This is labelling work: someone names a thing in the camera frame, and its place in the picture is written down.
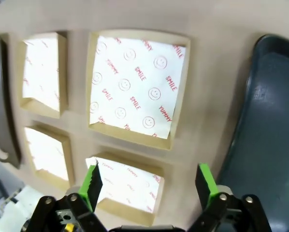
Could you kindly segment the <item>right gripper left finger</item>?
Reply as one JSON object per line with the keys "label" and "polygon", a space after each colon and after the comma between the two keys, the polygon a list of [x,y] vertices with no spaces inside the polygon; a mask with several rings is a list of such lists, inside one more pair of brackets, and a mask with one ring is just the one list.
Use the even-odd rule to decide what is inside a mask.
{"label": "right gripper left finger", "polygon": [[98,164],[91,165],[78,192],[57,200],[43,196],[30,218],[32,232],[104,232],[95,215],[102,180]]}

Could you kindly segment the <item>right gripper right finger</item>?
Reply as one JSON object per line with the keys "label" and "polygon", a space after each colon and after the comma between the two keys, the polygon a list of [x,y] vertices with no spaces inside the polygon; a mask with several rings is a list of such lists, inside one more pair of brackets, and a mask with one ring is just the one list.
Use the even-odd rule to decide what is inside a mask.
{"label": "right gripper right finger", "polygon": [[220,225],[229,224],[237,232],[270,232],[265,211],[256,195],[238,199],[218,190],[210,168],[198,164],[195,186],[202,213],[189,227],[189,232],[215,232]]}

